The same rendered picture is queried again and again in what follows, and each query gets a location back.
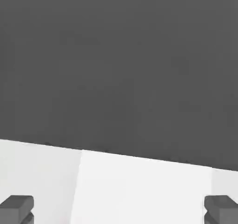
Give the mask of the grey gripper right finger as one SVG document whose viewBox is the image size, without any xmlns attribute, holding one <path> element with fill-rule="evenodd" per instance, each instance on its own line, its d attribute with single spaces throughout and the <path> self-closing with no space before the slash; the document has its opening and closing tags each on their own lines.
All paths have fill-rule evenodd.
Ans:
<svg viewBox="0 0 238 224">
<path fill-rule="evenodd" d="M 204 224 L 238 224 L 238 204 L 229 196 L 205 196 L 204 207 Z"/>
</svg>

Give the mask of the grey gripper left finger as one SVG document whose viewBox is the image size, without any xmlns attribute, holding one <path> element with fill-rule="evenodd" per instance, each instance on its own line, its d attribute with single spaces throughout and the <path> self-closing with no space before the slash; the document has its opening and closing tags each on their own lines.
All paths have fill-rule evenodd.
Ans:
<svg viewBox="0 0 238 224">
<path fill-rule="evenodd" d="M 0 224 L 34 224 L 33 207 L 33 196 L 9 196 L 0 204 Z"/>
</svg>

